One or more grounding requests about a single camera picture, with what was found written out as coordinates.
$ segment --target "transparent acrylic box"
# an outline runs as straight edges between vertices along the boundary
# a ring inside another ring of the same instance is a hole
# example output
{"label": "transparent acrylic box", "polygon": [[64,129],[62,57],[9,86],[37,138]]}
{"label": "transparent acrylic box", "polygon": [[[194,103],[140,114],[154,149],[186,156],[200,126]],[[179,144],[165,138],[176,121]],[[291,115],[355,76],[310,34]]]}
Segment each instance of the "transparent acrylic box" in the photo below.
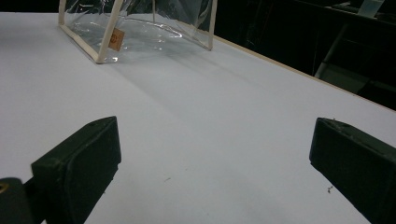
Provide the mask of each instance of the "transparent acrylic box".
{"label": "transparent acrylic box", "polygon": [[[191,43],[211,50],[217,1],[61,0],[59,25],[96,63]],[[116,30],[124,32],[120,51],[108,47]]]}

